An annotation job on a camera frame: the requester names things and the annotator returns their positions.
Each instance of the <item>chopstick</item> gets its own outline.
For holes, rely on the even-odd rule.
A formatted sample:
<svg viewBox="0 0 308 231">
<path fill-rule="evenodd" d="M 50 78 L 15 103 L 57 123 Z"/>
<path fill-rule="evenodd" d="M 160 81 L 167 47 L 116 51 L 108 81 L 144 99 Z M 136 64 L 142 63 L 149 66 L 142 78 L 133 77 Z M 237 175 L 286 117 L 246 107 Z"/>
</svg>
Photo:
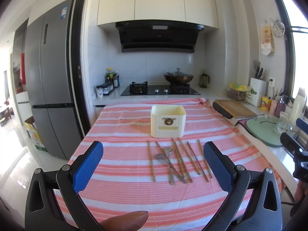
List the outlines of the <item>chopstick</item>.
<svg viewBox="0 0 308 231">
<path fill-rule="evenodd" d="M 154 172 L 154 166 L 153 166 L 153 158 L 152 158 L 152 152 L 151 152 L 151 145 L 150 145 L 150 141 L 147 141 L 147 149 L 149 151 L 149 156 L 150 156 L 150 164 L 151 164 L 151 169 L 152 169 L 152 178 L 153 181 L 156 181 L 155 178 L 155 172 Z"/>
<path fill-rule="evenodd" d="M 185 169 L 185 171 L 186 171 L 186 174 L 188 175 L 188 178 L 190 179 L 190 182 L 192 182 L 193 180 L 192 180 L 192 178 L 191 178 L 191 176 L 190 176 L 190 174 L 189 174 L 189 172 L 188 172 L 188 169 L 187 169 L 187 167 L 186 167 L 186 165 L 185 165 L 185 162 L 184 162 L 183 157 L 182 157 L 182 155 L 181 155 L 181 153 L 180 153 L 180 151 L 179 151 L 179 149 L 178 149 L 178 147 L 177 147 L 177 143 L 175 142 L 175 140 L 173 140 L 173 144 L 174 144 L 175 148 L 177 149 L 177 153 L 179 154 L 179 157 L 180 157 L 180 159 L 181 159 L 181 161 L 182 161 L 182 164 L 183 164 L 183 166 L 184 166 L 184 169 Z"/>
<path fill-rule="evenodd" d="M 188 156 L 188 158 L 190 159 L 190 162 L 193 164 L 193 167 L 194 167 L 194 169 L 196 170 L 197 174 L 199 174 L 199 175 L 200 175 L 199 169 L 197 168 L 197 166 L 196 166 L 196 164 L 195 164 L 194 160 L 192 159 L 192 157 L 190 156 L 189 152 L 187 151 L 187 149 L 186 149 L 185 145 L 183 144 L 183 142 L 181 141 L 181 139 L 180 139 L 180 138 L 178 138 L 178 139 L 179 139 L 180 144 L 182 145 L 182 148 L 184 149 L 184 151 L 185 151 L 186 155 L 187 155 L 187 156 Z"/>
<path fill-rule="evenodd" d="M 179 154 L 179 150 L 177 149 L 177 146 L 176 146 L 176 144 L 175 144 L 175 142 L 174 142 L 174 139 L 172 138 L 172 141 L 173 141 L 173 148 L 174 148 L 174 150 L 175 150 L 175 153 L 176 153 L 176 155 L 177 155 L 177 161 L 178 161 L 178 163 L 179 163 L 179 166 L 180 166 L 180 170 L 181 170 L 181 175 L 184 177 L 184 170 L 183 170 L 183 164 L 182 164 L 182 162 L 181 162 L 181 158 L 180 158 L 180 154 Z"/>
<path fill-rule="evenodd" d="M 205 172 L 204 172 L 204 170 L 203 170 L 203 168 L 202 168 L 202 166 L 201 166 L 199 160 L 197 159 L 197 156 L 196 156 L 195 152 L 194 152 L 193 149 L 191 148 L 189 142 L 187 142 L 187 145 L 188 145 L 188 147 L 189 147 L 189 149 L 190 149 L 190 152 L 192 152 L 192 154 L 194 155 L 194 157 L 195 157 L 195 159 L 196 159 L 196 161 L 197 161 L 197 163 L 198 163 L 198 165 L 199 165 L 199 167 L 200 167 L 200 169 L 201 169 L 201 172 L 203 173 L 205 179 L 207 180 L 207 182 L 209 182 L 209 180 L 208 180 L 208 178 L 207 178 L 207 176 L 206 176 L 206 174 L 205 174 Z"/>
<path fill-rule="evenodd" d="M 208 165 L 208 162 L 206 161 L 206 159 L 205 159 L 205 157 L 204 157 L 204 153 L 203 153 L 203 149 L 202 149 L 202 144 L 201 144 L 201 142 L 200 142 L 199 139 L 198 139 L 198 143 L 199 143 L 199 147 L 200 147 L 200 150 L 201 150 L 201 154 L 202 154 L 202 156 L 203 156 L 203 158 L 204 158 L 204 162 L 205 162 L 205 166 L 206 166 L 206 169 L 207 169 L 207 171 L 208 171 L 208 174 L 209 174 L 210 178 L 213 178 L 213 177 L 212 177 L 211 170 L 210 170 L 210 166 Z"/>
<path fill-rule="evenodd" d="M 164 156 L 166 157 L 169 166 L 173 169 L 175 175 L 177 176 L 177 178 L 179 178 L 182 182 L 187 183 L 187 181 L 179 174 L 179 172 L 175 169 L 175 167 L 172 165 L 169 157 L 166 155 L 165 151 L 161 148 L 161 146 L 159 145 L 159 143 L 157 141 L 155 141 L 156 144 L 158 145 L 158 147 L 161 149 L 161 151 L 163 152 Z"/>
</svg>

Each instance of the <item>hand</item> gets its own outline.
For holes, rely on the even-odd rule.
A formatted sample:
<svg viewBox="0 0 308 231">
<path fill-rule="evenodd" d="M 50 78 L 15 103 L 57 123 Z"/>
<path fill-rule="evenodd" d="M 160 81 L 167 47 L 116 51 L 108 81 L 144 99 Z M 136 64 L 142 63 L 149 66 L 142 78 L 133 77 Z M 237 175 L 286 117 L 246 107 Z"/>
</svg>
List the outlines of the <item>hand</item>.
<svg viewBox="0 0 308 231">
<path fill-rule="evenodd" d="M 137 231 L 149 218 L 147 211 L 135 211 L 125 215 L 114 216 L 100 222 L 106 231 Z"/>
<path fill-rule="evenodd" d="M 294 200 L 295 201 L 300 200 L 304 195 L 307 195 L 307 194 L 308 194 L 308 188 L 304 191 L 304 189 L 303 189 L 303 182 L 299 181 L 298 185 L 297 185 L 297 189 L 296 189 L 295 195 L 294 195 Z"/>
</svg>

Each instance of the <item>cardboard box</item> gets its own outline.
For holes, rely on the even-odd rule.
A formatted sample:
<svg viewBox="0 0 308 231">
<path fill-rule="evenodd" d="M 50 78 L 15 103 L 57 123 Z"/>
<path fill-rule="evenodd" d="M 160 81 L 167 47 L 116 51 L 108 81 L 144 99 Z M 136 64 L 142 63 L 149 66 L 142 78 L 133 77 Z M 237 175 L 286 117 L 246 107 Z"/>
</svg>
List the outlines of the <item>cardboard box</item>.
<svg viewBox="0 0 308 231">
<path fill-rule="evenodd" d="M 32 141 L 34 142 L 35 147 L 39 150 L 47 152 L 47 149 L 45 148 L 43 141 L 36 129 L 33 116 L 25 120 L 25 126 L 27 127 L 27 130 L 31 136 Z"/>
</svg>

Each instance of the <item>wire basket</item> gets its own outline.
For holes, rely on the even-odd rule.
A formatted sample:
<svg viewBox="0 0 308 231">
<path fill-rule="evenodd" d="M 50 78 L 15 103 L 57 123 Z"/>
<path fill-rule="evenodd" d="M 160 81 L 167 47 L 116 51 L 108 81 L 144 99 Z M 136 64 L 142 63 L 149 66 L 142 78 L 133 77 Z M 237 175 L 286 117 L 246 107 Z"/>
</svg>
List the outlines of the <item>wire basket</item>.
<svg viewBox="0 0 308 231">
<path fill-rule="evenodd" d="M 233 88 L 229 88 L 228 90 L 228 97 L 236 101 L 247 101 L 247 99 L 249 99 L 249 96 L 249 92 L 242 92 Z"/>
</svg>

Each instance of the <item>stool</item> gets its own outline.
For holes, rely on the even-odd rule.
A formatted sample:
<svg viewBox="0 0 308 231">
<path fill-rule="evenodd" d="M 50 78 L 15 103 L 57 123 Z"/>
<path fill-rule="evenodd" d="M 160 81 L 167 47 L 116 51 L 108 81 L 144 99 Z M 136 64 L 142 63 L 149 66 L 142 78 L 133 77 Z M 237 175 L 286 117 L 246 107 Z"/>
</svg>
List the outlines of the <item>stool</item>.
<svg viewBox="0 0 308 231">
<path fill-rule="evenodd" d="M 0 126 L 4 126 L 6 124 L 6 120 L 5 120 L 5 117 L 3 117 L 1 120 L 0 120 Z"/>
</svg>

